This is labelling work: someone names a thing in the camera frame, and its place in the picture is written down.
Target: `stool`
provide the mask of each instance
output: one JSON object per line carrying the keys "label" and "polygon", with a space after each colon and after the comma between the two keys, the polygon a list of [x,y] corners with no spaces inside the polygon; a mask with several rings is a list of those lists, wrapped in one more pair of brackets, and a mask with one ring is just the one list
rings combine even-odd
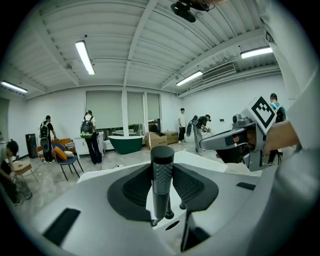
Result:
{"label": "stool", "polygon": [[35,180],[38,182],[38,179],[35,175],[35,173],[33,172],[32,170],[32,166],[31,166],[31,163],[29,162],[22,162],[22,161],[14,161],[12,163],[13,165],[13,169],[15,171],[15,173],[17,175],[20,175],[20,176],[23,176],[23,174],[27,171],[30,170],[31,174],[33,175],[33,177],[35,178]]}

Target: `ceiling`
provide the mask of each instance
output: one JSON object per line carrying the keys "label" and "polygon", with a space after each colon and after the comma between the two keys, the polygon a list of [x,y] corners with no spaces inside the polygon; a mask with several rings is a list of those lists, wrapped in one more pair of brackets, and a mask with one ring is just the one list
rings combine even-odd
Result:
{"label": "ceiling", "polygon": [[[209,12],[192,10],[197,15],[195,23],[176,16],[170,8],[173,3],[44,1],[17,31],[4,58],[1,79],[27,89],[30,99],[95,85],[137,86],[183,95],[204,82],[198,78],[176,86],[178,81],[230,62],[236,76],[264,69],[280,72],[272,53],[240,59],[240,52],[268,45],[254,0],[229,0]],[[80,40],[85,40],[95,75],[89,75],[80,60],[75,47]]]}

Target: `air conditioner vent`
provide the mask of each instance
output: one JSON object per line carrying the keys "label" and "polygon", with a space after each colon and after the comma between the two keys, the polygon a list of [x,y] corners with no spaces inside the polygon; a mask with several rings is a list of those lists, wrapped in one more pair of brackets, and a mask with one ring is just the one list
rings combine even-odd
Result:
{"label": "air conditioner vent", "polygon": [[228,63],[226,65],[212,69],[201,76],[202,81],[207,81],[209,79],[217,77],[225,77],[231,74],[237,73],[235,65],[233,63]]}

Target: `camera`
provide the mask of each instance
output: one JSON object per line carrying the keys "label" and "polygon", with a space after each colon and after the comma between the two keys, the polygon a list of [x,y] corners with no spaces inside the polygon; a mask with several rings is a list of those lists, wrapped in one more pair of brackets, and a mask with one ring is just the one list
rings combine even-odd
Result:
{"label": "camera", "polygon": [[196,17],[190,12],[190,8],[198,11],[209,11],[208,4],[195,3],[191,0],[180,0],[171,5],[171,10],[174,14],[184,18],[186,21],[193,23],[196,21]]}

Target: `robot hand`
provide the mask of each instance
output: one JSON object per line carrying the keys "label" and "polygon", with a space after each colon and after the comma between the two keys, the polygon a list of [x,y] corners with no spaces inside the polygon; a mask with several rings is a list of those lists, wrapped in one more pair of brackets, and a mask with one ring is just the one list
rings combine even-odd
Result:
{"label": "robot hand", "polygon": [[250,171],[260,170],[267,132],[275,119],[267,101],[258,97],[241,114],[233,116],[232,130],[205,138],[200,146],[216,150],[225,163],[244,163]]}

